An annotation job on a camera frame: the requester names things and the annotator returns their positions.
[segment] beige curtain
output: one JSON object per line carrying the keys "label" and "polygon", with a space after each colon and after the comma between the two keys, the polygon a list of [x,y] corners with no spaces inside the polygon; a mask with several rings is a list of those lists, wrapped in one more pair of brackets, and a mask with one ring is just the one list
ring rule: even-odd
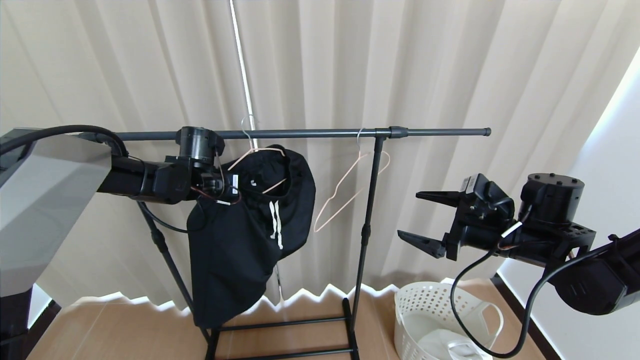
{"label": "beige curtain", "polygon": [[[453,209],[414,197],[455,190],[476,172],[514,197],[531,172],[564,172],[640,45],[640,2],[235,1],[258,129],[491,127],[489,138],[388,140],[364,280],[374,287],[456,275],[395,235],[440,238]],[[2,125],[88,123],[115,131],[184,124],[239,129],[248,113],[226,1],[2,3]],[[229,141],[224,158],[247,149]],[[260,140],[304,154],[316,213],[355,160],[354,139]],[[371,139],[361,139],[363,151]],[[171,143],[130,144],[150,160]],[[368,185],[371,157],[328,214]],[[355,283],[366,192],[279,264],[285,297]],[[181,225],[192,203],[152,206]],[[190,285],[186,237],[165,231]],[[491,276],[500,261],[469,276]],[[129,199],[98,194],[38,281],[65,305],[121,291],[184,305]],[[279,298],[275,281],[266,294]]]}

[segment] perforated basket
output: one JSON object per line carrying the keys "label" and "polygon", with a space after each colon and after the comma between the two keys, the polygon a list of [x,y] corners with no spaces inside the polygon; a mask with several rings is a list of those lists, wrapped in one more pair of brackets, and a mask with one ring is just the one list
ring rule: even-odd
{"label": "perforated basket", "polygon": [[[402,360],[438,360],[418,346],[420,339],[413,339],[404,326],[403,318],[407,314],[419,312],[420,315],[438,322],[441,329],[447,329],[465,335],[451,312],[449,293],[451,285],[439,282],[415,282],[402,287],[396,293],[396,331],[394,342],[396,351]],[[504,319],[500,309],[490,302],[484,302],[466,291],[456,288],[455,306],[458,315],[467,329],[484,346],[490,348],[502,330]],[[487,307],[495,308],[500,317],[500,325],[495,333],[489,333],[483,311]]]}

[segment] garment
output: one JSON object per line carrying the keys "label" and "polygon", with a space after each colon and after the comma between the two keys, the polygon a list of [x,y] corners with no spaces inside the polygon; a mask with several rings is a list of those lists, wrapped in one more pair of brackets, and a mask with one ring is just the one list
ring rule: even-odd
{"label": "garment", "polygon": [[[217,328],[246,311],[264,294],[277,261],[307,241],[316,197],[311,170],[297,152],[271,147],[285,156],[254,152],[230,171],[239,175],[240,202],[228,206],[200,199],[201,209],[196,206],[189,215],[197,326]],[[282,179],[284,183],[262,193]]]}

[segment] black metal clothes rack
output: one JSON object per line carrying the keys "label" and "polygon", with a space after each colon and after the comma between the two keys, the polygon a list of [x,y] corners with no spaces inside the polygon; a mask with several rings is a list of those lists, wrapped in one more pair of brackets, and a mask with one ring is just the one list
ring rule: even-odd
{"label": "black metal clothes rack", "polygon": [[[490,128],[483,129],[408,129],[406,127],[391,126],[376,129],[292,129],[292,130],[252,130],[252,131],[216,131],[220,137],[226,140],[247,139],[247,136],[255,139],[275,139],[275,138],[375,138],[373,151],[373,165],[371,167],[371,179],[369,181],[369,197],[367,199],[367,209],[364,216],[364,224],[362,226],[362,239],[360,241],[360,258],[358,260],[358,273],[356,275],[356,286],[353,297],[353,307],[349,306],[347,298],[342,299],[342,309],[344,316],[336,316],[330,318],[312,318],[307,320],[297,320],[289,322],[275,323],[259,323],[254,325],[228,326],[218,329],[211,329],[211,333],[207,329],[201,329],[202,334],[207,341],[207,354],[205,360],[213,360],[218,347],[218,339],[220,332],[223,331],[241,331],[247,329],[261,329],[266,327],[293,326],[306,323],[322,323],[344,321],[346,326],[348,347],[332,348],[326,350],[294,352],[288,354],[278,354],[270,356],[255,356],[236,358],[234,360],[272,360],[272,359],[291,359],[295,357],[319,356],[327,354],[350,353],[351,360],[359,360],[358,344],[356,342],[355,324],[356,315],[358,314],[358,302],[360,300],[360,288],[362,287],[362,274],[364,272],[365,256],[367,254],[367,246],[369,237],[371,236],[371,215],[373,213],[374,197],[376,195],[376,185],[378,184],[378,170],[380,169],[380,157],[382,147],[386,139],[404,138],[407,136],[489,136]],[[144,140],[175,140],[176,132],[173,131],[145,131],[135,133],[118,133],[123,141],[144,141]],[[157,245],[158,250],[163,255],[164,260],[175,279],[184,300],[193,312],[193,299],[187,290],[187,287],[180,276],[178,269],[173,262],[171,254],[164,241],[162,232],[156,227],[153,219],[151,219],[144,211],[145,221],[151,230],[152,239]]]}

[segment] white wall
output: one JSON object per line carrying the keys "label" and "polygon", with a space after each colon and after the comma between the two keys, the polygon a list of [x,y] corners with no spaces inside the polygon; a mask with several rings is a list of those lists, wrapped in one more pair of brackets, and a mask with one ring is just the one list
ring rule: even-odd
{"label": "white wall", "polygon": [[47,308],[50,302],[51,297],[37,284],[34,284],[33,291],[31,292],[31,305],[29,307],[29,328],[31,328],[33,323],[38,319],[38,316],[42,314],[42,311]]}
{"label": "white wall", "polygon": [[[640,52],[568,175],[586,184],[573,221],[597,231],[594,246],[607,243],[609,234],[623,236],[640,227]],[[509,260],[499,273],[523,302],[541,269]],[[585,315],[546,285],[533,314],[565,359],[639,357],[640,304],[607,316]]]}

